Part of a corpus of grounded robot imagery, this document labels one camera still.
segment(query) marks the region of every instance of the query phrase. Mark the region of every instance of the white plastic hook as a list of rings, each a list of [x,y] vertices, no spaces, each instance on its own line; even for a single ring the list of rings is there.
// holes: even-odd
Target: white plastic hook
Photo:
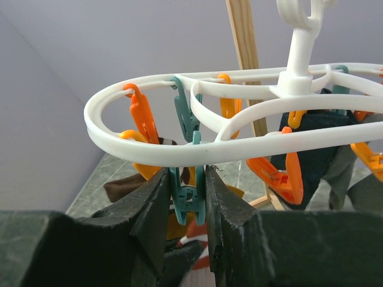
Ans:
[[[281,72],[278,88],[286,95],[310,94],[312,75],[308,74],[314,41],[319,35],[323,11],[334,0],[311,0],[311,15],[306,15],[303,0],[276,0],[279,15],[294,29],[286,71]]]

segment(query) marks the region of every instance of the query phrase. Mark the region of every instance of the gray cloth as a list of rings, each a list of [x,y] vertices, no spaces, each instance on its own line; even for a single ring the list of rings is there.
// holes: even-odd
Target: gray cloth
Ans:
[[[348,196],[355,210],[383,214],[383,182],[374,174],[354,184]]]
[[[367,115],[362,123],[379,121],[383,121],[383,114]],[[323,176],[323,180],[327,181],[331,186],[330,209],[341,210],[343,208],[356,159],[357,156],[350,145],[341,146],[334,156],[327,173]]]

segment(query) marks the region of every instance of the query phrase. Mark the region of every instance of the white plastic hanger frame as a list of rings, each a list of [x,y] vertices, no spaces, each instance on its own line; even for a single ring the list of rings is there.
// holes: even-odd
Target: white plastic hanger frame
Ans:
[[[323,11],[333,0],[311,0],[312,15],[307,17],[302,0],[277,0],[282,19],[294,28],[290,55],[286,68],[242,71],[201,72],[189,74],[152,75],[123,81],[96,93],[86,104],[84,118],[92,141],[105,152],[124,160],[153,166],[198,166],[247,158],[285,154],[288,152],[347,145],[383,139],[383,123],[359,124],[310,130],[290,134],[279,132],[266,136],[230,140],[241,127],[273,114],[311,109],[350,109],[383,113],[383,85],[357,77],[355,74],[380,75],[383,65],[367,63],[332,63],[310,65],[314,41],[320,31]],[[349,74],[336,71],[345,65]],[[220,84],[217,77],[228,74],[232,85]],[[136,84],[141,91],[169,87],[172,77],[178,77],[190,90],[190,106],[201,124],[218,135],[214,142],[201,145],[152,145],[118,137],[102,122],[101,113],[112,101],[123,97],[127,83]],[[242,82],[275,80],[277,85],[245,86]],[[327,84],[337,84],[369,96],[356,94],[316,94]],[[236,99],[263,99],[265,102],[249,106],[231,119],[223,118],[199,103],[196,95]]]

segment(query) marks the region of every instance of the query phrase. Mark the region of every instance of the hanging laundry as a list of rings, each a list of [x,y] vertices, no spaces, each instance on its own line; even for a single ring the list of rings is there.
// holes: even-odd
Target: hanging laundry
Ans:
[[[328,91],[322,90],[321,93],[328,93]],[[288,125],[288,116],[288,112],[282,115],[279,131]],[[359,121],[357,121],[351,111],[347,111],[346,115],[341,115],[331,111],[314,110],[307,111],[307,113],[303,115],[301,125],[297,129],[293,129],[293,132],[342,127],[358,123]],[[302,203],[298,205],[289,204],[277,195],[278,198],[291,209],[304,210],[314,195],[314,192],[317,190],[321,178],[327,173],[330,163],[338,149],[338,146],[331,146],[328,148],[298,152],[304,190]],[[273,155],[270,162],[277,169],[285,170],[285,158],[286,154]]]
[[[354,184],[347,194],[356,211],[383,215],[383,182],[374,174]]]
[[[383,121],[383,114],[367,114],[362,123],[376,123],[379,121]],[[330,209],[341,210],[343,208],[357,158],[350,145],[341,146],[334,156],[327,173],[323,176],[323,179],[331,186]]]

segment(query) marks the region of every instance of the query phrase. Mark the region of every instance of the wooden rod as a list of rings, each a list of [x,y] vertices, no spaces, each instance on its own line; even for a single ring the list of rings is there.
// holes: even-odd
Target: wooden rod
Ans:
[[[250,0],[226,0],[226,6],[232,27],[239,68],[258,69],[258,54]],[[259,85],[260,82],[246,84]],[[247,105],[251,106],[259,102],[262,102],[262,100],[247,100]],[[254,136],[264,136],[268,133],[265,118],[253,122],[253,133]]]

